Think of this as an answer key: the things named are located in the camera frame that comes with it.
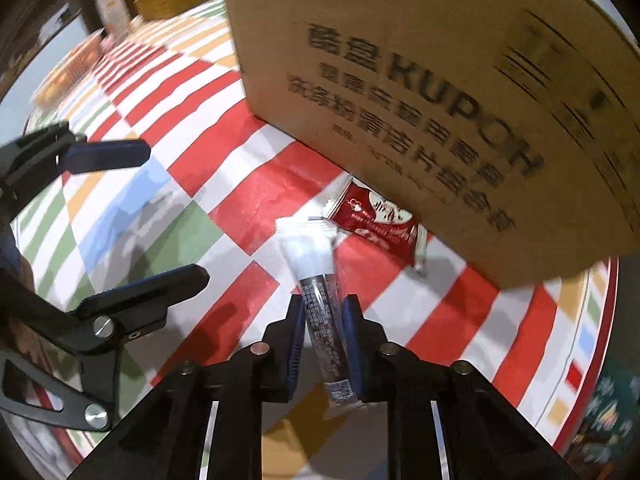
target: black metal bracket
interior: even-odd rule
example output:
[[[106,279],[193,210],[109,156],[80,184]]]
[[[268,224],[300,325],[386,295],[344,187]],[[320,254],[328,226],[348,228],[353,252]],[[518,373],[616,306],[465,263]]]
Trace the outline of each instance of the black metal bracket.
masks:
[[[300,296],[262,341],[229,361],[178,365],[71,473],[70,480],[197,478],[209,414],[218,400],[208,478],[260,478],[263,402],[289,402],[305,332]]]
[[[468,362],[421,361],[344,302],[351,381],[363,402],[388,403],[388,478],[571,479],[577,476]],[[304,332],[299,296],[262,342],[223,363],[177,367],[73,471],[70,480],[197,478],[211,403],[219,400],[207,480],[262,477],[262,402],[287,402]]]
[[[356,296],[347,297],[343,319],[354,389],[365,402],[388,402],[390,480],[440,478],[443,460],[457,480],[577,479],[471,363],[421,361],[388,342]]]
[[[13,220],[63,171],[135,168],[148,161],[149,145],[140,139],[87,142],[67,122],[52,124],[0,148],[0,203]]]
[[[0,409],[64,428],[107,431],[119,420],[117,398],[120,355],[133,339],[162,328],[170,306],[205,288],[209,274],[197,265],[181,267],[82,300],[65,313],[0,269],[0,310],[74,355],[82,392],[35,367],[15,351],[0,350]],[[5,385],[7,365],[58,396],[59,412],[12,398]]]

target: cardboard box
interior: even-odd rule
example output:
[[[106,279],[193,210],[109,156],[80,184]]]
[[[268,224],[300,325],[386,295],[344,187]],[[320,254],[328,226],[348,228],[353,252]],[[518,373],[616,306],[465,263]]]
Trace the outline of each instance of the cardboard box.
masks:
[[[589,0],[227,0],[249,106],[501,287],[640,234],[637,48]]]

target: bolt head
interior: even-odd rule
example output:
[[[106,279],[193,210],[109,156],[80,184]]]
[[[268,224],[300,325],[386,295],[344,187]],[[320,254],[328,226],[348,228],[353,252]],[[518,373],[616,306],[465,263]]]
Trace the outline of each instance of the bolt head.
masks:
[[[270,349],[271,347],[269,346],[269,344],[265,343],[264,341],[258,341],[257,343],[251,345],[251,353],[254,355],[264,355]]]
[[[94,428],[94,430],[103,430],[109,423],[109,415],[100,404],[89,404],[84,410],[84,420]]]
[[[182,370],[180,371],[180,373],[182,375],[189,375],[193,374],[197,369],[198,365],[196,363],[194,363],[193,361],[185,361],[182,365]]]
[[[113,335],[113,319],[109,316],[98,316],[94,320],[94,334],[101,339],[107,339]]]
[[[398,343],[392,343],[391,341],[387,341],[386,343],[382,343],[380,345],[380,351],[384,355],[396,355],[400,350],[400,345]]]
[[[464,361],[462,359],[454,362],[451,367],[453,368],[453,371],[460,375],[469,375],[474,371],[473,365],[469,361]]]

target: table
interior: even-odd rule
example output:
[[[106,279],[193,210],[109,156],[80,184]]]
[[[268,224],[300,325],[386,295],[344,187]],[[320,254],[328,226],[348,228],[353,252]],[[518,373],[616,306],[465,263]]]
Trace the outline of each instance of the table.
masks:
[[[274,220],[319,213],[345,174],[251,115],[223,0],[145,23],[28,127],[62,119],[90,141],[145,139],[152,157],[132,170],[65,174],[18,217],[36,291],[69,310],[189,263],[211,276],[206,290],[170,309],[165,329],[127,345],[126,413],[176,363],[225,360],[284,315],[294,281]],[[606,350],[616,260],[574,279],[497,290],[436,237],[425,280],[356,235],[343,235],[335,254],[342,292],[358,294],[390,340],[441,364],[471,361],[556,449],[571,439]],[[42,365],[77,385],[68,359],[45,350]],[[325,409],[305,351],[294,401],[264,410],[265,478],[385,477],[385,406],[331,420]],[[100,440],[57,432],[71,463]]]

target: red snack packet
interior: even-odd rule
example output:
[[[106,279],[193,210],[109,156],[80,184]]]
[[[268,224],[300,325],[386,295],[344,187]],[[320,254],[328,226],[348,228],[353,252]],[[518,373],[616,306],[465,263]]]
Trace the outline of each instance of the red snack packet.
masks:
[[[329,200],[323,216],[424,272],[427,229],[406,209],[357,184],[352,176]]]

